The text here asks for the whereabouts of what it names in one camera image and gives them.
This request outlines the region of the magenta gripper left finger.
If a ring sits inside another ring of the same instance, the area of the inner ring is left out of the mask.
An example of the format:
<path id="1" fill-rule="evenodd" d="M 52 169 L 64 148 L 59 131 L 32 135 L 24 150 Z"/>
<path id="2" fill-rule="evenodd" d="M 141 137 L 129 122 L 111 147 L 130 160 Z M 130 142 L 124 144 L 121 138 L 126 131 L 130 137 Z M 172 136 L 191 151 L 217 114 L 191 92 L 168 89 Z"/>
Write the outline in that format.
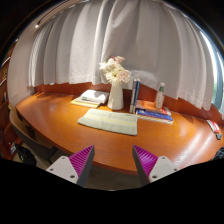
<path id="1" fill-rule="evenodd" d="M 69 157 L 61 156 L 47 168 L 47 171 L 84 187 L 87 183 L 94 155 L 94 146 L 88 146 Z"/>

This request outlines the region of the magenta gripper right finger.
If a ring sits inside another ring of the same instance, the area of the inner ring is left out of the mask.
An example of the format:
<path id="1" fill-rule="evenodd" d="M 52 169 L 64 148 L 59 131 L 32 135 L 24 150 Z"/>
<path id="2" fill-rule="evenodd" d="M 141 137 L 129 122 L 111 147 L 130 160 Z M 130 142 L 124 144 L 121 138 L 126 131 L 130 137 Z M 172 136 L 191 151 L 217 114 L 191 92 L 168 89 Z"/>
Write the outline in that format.
<path id="1" fill-rule="evenodd" d="M 168 157 L 157 157 L 137 145 L 132 146 L 132 155 L 137 168 L 140 183 L 143 186 L 179 170 L 179 168 Z"/>

